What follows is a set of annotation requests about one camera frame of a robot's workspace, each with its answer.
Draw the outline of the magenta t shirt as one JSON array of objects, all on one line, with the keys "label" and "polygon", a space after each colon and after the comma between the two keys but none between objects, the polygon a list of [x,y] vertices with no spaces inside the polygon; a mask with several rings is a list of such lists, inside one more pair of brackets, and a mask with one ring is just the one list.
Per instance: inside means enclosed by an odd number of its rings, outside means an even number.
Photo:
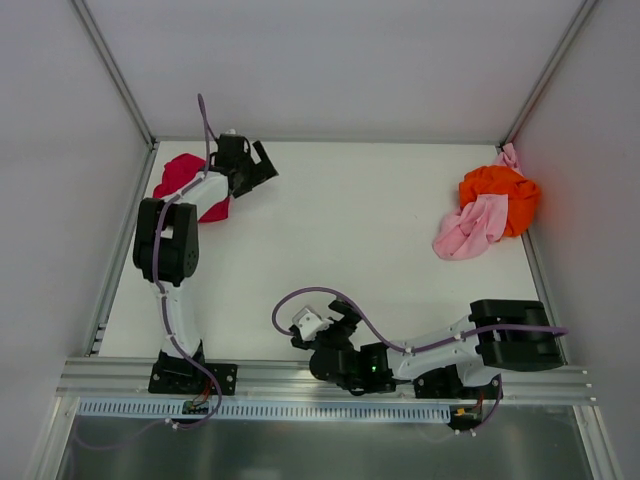
[{"label": "magenta t shirt", "polygon": [[[152,192],[153,198],[163,198],[176,193],[190,183],[202,167],[205,160],[190,153],[182,153],[167,162],[161,181]],[[199,217],[200,223],[216,223],[229,217],[231,197],[216,203]]]}]

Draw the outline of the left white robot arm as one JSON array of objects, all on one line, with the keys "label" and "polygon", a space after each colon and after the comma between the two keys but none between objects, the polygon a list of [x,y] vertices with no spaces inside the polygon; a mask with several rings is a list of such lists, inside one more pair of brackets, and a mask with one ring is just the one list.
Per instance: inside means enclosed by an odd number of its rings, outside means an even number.
[{"label": "left white robot arm", "polygon": [[152,367],[156,394],[231,396],[236,365],[206,359],[190,299],[199,263],[199,226],[227,219],[230,203],[278,174],[260,141],[224,133],[216,151],[181,154],[138,207],[132,259],[157,300],[165,340]]}]

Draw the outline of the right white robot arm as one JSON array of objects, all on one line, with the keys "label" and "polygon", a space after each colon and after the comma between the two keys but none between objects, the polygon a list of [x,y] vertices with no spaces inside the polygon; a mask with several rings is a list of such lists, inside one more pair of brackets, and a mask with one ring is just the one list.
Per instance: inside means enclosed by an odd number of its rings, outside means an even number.
[{"label": "right white robot arm", "polygon": [[306,307],[293,319],[291,344],[309,350],[309,370],[354,396],[390,393],[411,384],[419,398],[467,398],[506,371],[540,372],[563,365],[559,339],[538,301],[479,300],[468,316],[438,331],[356,347],[350,338],[363,313],[344,300],[322,317]]}]

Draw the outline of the pink t shirt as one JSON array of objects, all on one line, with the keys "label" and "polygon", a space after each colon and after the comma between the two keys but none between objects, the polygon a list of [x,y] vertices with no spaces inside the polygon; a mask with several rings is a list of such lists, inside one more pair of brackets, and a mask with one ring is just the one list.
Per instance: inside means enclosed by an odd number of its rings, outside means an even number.
[{"label": "pink t shirt", "polygon": [[[511,143],[506,144],[495,161],[486,166],[491,165],[507,166],[523,175],[518,155]],[[502,239],[514,238],[503,237],[506,218],[506,195],[480,195],[476,201],[461,208],[458,192],[458,207],[442,219],[432,248],[443,260],[475,258]]]}]

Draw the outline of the orange t shirt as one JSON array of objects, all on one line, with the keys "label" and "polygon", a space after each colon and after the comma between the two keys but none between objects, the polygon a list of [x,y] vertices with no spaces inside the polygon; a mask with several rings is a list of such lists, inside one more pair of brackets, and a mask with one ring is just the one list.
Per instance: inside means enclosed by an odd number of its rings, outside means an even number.
[{"label": "orange t shirt", "polygon": [[523,234],[534,220],[541,200],[540,187],[517,171],[500,165],[479,167],[459,183],[459,206],[464,208],[480,195],[506,195],[507,218],[503,237]]}]

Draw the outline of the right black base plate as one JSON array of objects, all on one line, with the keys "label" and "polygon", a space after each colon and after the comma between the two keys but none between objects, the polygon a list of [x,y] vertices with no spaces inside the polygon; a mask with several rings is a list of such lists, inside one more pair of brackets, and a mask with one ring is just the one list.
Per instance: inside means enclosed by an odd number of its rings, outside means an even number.
[{"label": "right black base plate", "polygon": [[487,384],[467,387],[462,384],[454,365],[426,372],[412,384],[418,399],[496,400],[500,393],[497,376]]}]

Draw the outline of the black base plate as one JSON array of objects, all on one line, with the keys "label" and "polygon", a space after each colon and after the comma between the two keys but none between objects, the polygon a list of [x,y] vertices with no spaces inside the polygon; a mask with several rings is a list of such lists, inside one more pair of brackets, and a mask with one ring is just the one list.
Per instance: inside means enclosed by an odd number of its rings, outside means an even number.
[{"label": "black base plate", "polygon": [[238,366],[231,363],[205,363],[197,368],[184,359],[169,357],[168,362],[154,363],[147,390],[152,394],[196,396],[209,388],[217,394],[217,387],[211,381],[213,376],[221,387],[220,393],[233,396],[237,369]]},{"label": "black base plate", "polygon": [[467,387],[462,384],[454,365],[426,372],[412,384],[418,399],[496,400],[500,393],[497,376],[487,384]]}]

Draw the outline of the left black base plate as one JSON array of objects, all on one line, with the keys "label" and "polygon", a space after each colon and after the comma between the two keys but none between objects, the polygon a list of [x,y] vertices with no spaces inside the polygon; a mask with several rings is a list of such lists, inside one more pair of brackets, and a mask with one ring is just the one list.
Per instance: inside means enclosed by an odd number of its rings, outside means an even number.
[{"label": "left black base plate", "polygon": [[211,381],[213,376],[221,387],[220,393],[233,396],[237,369],[238,366],[231,363],[205,363],[197,368],[184,359],[169,357],[168,362],[154,363],[147,390],[152,394],[196,396],[209,388],[217,394],[217,387]]}]

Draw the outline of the left aluminium frame post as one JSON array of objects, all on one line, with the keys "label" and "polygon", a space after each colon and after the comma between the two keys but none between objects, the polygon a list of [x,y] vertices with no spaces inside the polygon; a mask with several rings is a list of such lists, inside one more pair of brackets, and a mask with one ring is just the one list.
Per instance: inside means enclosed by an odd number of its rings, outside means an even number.
[{"label": "left aluminium frame post", "polygon": [[125,110],[132,120],[137,132],[142,138],[144,144],[153,149],[156,145],[156,138],[144,117],[144,114],[134,98],[134,95],[122,73],[121,68],[111,48],[101,31],[98,22],[91,11],[91,8],[85,0],[70,0],[69,4],[82,25],[89,42],[97,53],[99,60],[109,77],[109,80],[115,88]]}]

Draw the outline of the aluminium frame post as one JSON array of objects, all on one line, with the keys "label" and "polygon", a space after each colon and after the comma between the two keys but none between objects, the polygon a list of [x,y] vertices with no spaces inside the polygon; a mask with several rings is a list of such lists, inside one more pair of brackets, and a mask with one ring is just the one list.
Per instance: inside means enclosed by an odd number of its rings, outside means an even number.
[{"label": "aluminium frame post", "polygon": [[600,4],[600,0],[583,0],[579,3],[578,8],[572,15],[558,43],[544,64],[540,75],[534,82],[524,104],[518,111],[506,134],[497,144],[499,150],[506,144],[513,143],[522,132]]},{"label": "aluminium frame post", "polygon": [[98,22],[91,11],[91,8],[85,0],[70,0],[69,4],[82,25],[89,42],[97,53],[99,60],[109,77],[109,80],[115,88],[125,110],[132,120],[137,132],[142,138],[144,144],[153,149],[156,145],[156,138],[144,117],[144,114],[134,98],[134,95],[122,73],[121,68],[111,48],[101,31]]}]

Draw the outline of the right aluminium frame post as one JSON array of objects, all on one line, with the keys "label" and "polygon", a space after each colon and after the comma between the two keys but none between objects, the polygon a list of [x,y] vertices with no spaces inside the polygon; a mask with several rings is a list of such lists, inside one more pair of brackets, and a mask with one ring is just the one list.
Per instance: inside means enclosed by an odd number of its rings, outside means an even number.
[{"label": "right aluminium frame post", "polygon": [[540,75],[534,82],[524,104],[518,111],[506,134],[497,144],[499,150],[506,144],[513,143],[522,132],[600,4],[600,0],[583,0],[579,3],[578,8],[572,15],[558,43],[544,64]]}]

